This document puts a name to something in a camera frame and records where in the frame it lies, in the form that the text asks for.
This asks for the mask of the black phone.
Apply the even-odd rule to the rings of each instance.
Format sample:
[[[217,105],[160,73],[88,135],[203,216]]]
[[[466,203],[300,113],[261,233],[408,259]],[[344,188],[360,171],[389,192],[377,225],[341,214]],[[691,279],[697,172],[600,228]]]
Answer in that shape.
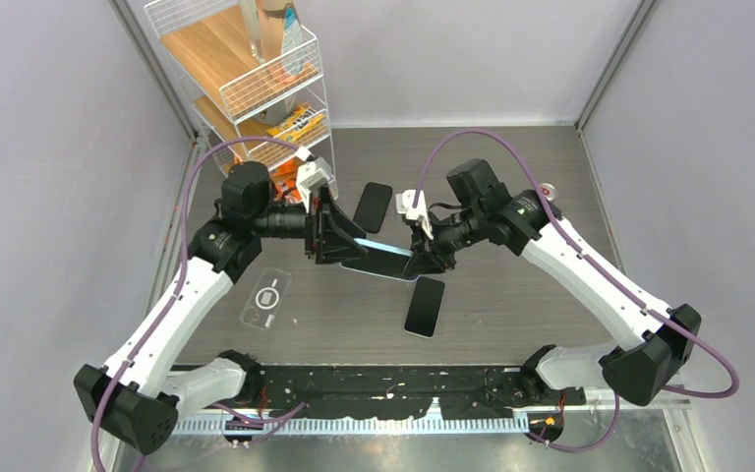
[[[403,324],[405,332],[424,338],[435,335],[445,288],[443,281],[433,278],[416,281]]]

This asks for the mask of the clear phone case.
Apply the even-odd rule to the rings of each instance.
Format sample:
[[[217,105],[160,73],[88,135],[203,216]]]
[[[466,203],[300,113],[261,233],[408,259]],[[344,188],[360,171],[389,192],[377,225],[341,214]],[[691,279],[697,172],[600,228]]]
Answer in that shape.
[[[258,329],[270,329],[291,281],[292,274],[288,271],[264,268],[240,315],[240,322]]]

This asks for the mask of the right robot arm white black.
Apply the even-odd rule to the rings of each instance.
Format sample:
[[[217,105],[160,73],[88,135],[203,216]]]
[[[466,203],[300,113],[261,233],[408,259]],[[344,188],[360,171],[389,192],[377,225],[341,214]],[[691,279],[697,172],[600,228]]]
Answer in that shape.
[[[549,274],[611,336],[604,344],[539,349],[522,367],[525,396],[542,404],[565,388],[607,387],[629,403],[648,405],[692,352],[689,340],[652,313],[697,333],[698,312],[687,304],[672,308],[632,283],[535,191],[511,195],[485,160],[459,165],[447,181],[459,205],[444,220],[435,219],[413,189],[395,198],[397,213],[412,230],[404,274],[444,273],[455,267],[458,251],[479,242],[506,247]]]

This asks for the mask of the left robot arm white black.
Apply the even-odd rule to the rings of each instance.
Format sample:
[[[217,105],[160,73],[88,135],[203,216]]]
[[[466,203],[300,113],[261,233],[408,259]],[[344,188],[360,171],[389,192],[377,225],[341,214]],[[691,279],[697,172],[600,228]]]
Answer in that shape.
[[[337,205],[333,181],[330,165],[311,157],[297,168],[300,200],[287,204],[277,199],[263,164],[230,170],[213,217],[183,247],[158,304],[102,366],[83,365],[76,373],[74,386],[95,434],[150,455],[181,419],[222,400],[249,407],[261,399],[261,365],[234,350],[180,376],[169,373],[204,317],[260,255],[262,239],[300,240],[318,265],[367,254],[358,242],[365,233]]]

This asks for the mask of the black phone case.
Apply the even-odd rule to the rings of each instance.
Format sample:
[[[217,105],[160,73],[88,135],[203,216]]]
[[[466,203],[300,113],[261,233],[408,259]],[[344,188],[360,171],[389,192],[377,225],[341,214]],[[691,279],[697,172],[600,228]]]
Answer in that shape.
[[[365,185],[352,217],[366,233],[378,234],[393,198],[393,189],[377,182]]]

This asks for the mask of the orange snack packs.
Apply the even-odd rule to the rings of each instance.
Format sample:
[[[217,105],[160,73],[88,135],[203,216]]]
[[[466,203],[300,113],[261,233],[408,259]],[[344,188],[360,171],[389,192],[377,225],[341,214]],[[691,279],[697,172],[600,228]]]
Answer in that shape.
[[[273,170],[257,161],[235,164],[221,184],[221,196],[233,207],[265,207],[273,203],[296,205],[305,203],[297,185],[304,162],[289,158]]]

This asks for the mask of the yellow snack bag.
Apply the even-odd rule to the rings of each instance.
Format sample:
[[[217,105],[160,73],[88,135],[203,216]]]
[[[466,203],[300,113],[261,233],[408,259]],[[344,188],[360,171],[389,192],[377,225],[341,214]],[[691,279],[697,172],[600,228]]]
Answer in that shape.
[[[266,133],[281,141],[304,143],[322,134],[325,122],[325,110],[316,109],[307,102],[296,106],[278,125],[267,128]]]

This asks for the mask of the red bull can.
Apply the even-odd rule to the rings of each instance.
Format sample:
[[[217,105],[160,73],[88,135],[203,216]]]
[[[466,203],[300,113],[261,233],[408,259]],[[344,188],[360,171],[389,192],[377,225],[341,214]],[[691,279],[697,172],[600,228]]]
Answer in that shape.
[[[555,186],[548,183],[542,183],[540,185],[540,192],[549,202],[553,202],[558,196],[558,191]]]

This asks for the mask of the blue white bottle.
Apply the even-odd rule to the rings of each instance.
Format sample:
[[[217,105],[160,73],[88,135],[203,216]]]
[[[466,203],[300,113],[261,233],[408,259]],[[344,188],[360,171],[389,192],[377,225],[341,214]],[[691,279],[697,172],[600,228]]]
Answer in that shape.
[[[304,52],[300,49],[304,43],[303,31],[292,2],[285,4],[283,13],[281,65],[289,76],[298,76],[303,72],[305,64]]]

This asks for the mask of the clear bottle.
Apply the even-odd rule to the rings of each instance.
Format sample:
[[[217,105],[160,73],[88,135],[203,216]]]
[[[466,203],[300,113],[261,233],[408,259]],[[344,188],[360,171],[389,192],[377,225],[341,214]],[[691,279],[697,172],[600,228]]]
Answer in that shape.
[[[239,0],[238,3],[251,54],[259,64],[263,65],[265,59],[261,51],[261,26],[257,2],[255,0]]]

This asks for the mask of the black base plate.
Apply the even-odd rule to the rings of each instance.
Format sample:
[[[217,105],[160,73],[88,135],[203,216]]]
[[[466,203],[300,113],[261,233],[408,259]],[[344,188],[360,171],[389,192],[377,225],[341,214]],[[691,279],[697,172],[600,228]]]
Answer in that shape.
[[[581,406],[580,388],[549,390],[503,366],[264,366],[261,377],[222,405],[274,417],[298,408],[300,419],[405,420],[436,404],[445,420],[503,419],[538,406]]]

